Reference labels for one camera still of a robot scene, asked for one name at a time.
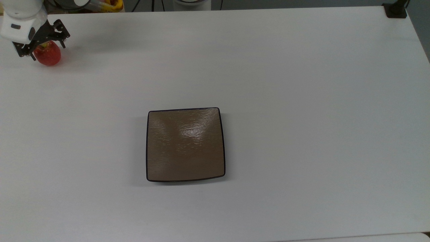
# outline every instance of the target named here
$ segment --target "apple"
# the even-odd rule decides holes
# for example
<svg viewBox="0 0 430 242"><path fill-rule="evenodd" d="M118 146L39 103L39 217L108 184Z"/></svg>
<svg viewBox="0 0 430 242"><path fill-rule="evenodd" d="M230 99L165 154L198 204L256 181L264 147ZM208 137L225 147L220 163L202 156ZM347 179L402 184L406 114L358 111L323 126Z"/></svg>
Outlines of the apple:
<svg viewBox="0 0 430 242"><path fill-rule="evenodd" d="M47 66L55 65L61 59L60 48L52 40L37 46L33 54L38 62Z"/></svg>

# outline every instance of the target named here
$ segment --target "white cylinder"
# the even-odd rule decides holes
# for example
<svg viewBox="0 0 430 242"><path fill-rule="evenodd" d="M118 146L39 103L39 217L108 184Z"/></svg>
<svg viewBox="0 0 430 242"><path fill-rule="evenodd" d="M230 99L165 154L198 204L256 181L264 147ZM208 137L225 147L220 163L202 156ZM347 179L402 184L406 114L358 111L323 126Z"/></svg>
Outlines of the white cylinder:
<svg viewBox="0 0 430 242"><path fill-rule="evenodd" d="M42 8L42 0L2 0L4 12L17 19L36 15Z"/></svg>
<svg viewBox="0 0 430 242"><path fill-rule="evenodd" d="M175 11L210 11L211 0L173 0Z"/></svg>

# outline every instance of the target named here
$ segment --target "floor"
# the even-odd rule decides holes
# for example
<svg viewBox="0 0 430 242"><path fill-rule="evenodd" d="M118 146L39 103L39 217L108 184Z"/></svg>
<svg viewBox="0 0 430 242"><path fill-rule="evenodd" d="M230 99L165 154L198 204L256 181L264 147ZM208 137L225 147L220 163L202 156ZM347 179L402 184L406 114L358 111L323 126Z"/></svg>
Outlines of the floor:
<svg viewBox="0 0 430 242"><path fill-rule="evenodd" d="M151 11L150 0L123 0L127 12L136 6L135 12ZM162 11L162 0L155 0L155 11ZM222 10L234 9L273 9L342 6L380 6L395 0L223 0ZM163 0L165 11L173 11L172 0ZM221 0L212 0L212 10L219 10ZM430 0L411 0L408 14L430 60Z"/></svg>

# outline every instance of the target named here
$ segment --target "cable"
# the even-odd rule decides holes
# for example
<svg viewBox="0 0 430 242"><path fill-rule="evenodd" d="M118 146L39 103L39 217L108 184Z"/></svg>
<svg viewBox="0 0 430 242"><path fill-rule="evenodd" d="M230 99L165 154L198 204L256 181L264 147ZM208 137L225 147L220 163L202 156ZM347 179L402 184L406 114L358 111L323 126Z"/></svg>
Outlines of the cable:
<svg viewBox="0 0 430 242"><path fill-rule="evenodd" d="M56 9L59 9L61 11L65 11L65 12L69 12L69 11L79 11L79 10L84 9L90 3L91 0L88 0L88 2L86 2L86 4L84 4L84 5L80 6L80 7L72 8L72 9L63 8L59 3L57 3L57 1L55 1L55 0L53 0L53 1L54 1L55 5L53 3L51 3L49 0L46 0L46 2L49 5L55 7Z"/></svg>
<svg viewBox="0 0 430 242"><path fill-rule="evenodd" d="M134 12L134 10L136 9L137 5L139 4L140 0L137 0L137 3L135 5L135 7L133 8L132 12Z"/></svg>

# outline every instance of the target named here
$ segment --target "brown plate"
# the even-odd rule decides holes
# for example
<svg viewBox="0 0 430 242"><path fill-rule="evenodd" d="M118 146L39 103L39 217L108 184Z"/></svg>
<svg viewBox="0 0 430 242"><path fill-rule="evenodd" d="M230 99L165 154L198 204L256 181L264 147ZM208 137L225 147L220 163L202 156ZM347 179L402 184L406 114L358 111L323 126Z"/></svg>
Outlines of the brown plate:
<svg viewBox="0 0 430 242"><path fill-rule="evenodd" d="M219 108L149 112L148 181L205 180L224 175L224 137Z"/></svg>

